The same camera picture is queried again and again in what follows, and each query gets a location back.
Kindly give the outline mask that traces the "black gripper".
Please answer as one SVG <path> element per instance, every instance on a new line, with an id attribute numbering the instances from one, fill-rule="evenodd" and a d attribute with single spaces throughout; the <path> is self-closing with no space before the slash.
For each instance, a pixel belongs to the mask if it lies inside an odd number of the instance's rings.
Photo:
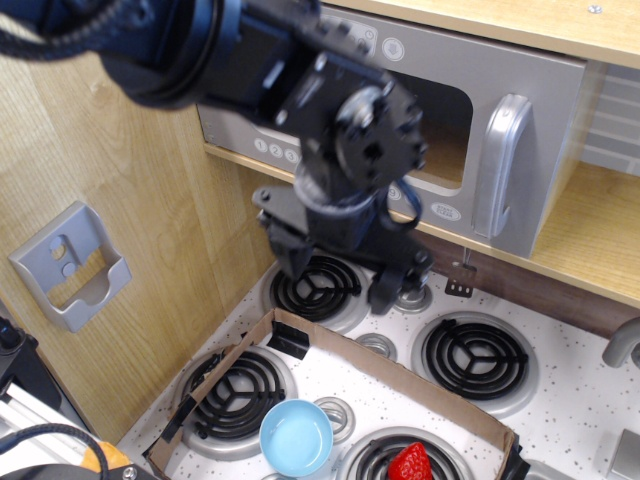
<path id="1" fill-rule="evenodd" d="M 292 187 L 263 186 L 252 201 L 283 273 L 298 280 L 313 251 L 323 250 L 371 272 L 368 303 L 386 315 L 402 291 L 427 284 L 433 255 L 404 227 L 393 227 L 374 199 L 336 212 L 314 210 Z"/>

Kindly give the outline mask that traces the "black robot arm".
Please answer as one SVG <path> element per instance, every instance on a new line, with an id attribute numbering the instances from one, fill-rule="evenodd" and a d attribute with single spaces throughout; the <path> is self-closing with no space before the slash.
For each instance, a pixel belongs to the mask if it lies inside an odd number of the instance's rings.
<path id="1" fill-rule="evenodd" d="M 414 221 L 388 211 L 427 150 L 415 97 L 374 63 L 318 1 L 5 1 L 24 31 L 4 56 L 53 62 L 87 52 L 133 102 L 231 111 L 298 139 L 289 188 L 253 201 L 282 271 L 302 276 L 315 249 L 371 270 L 371 311 L 425 283 L 433 259 Z"/>

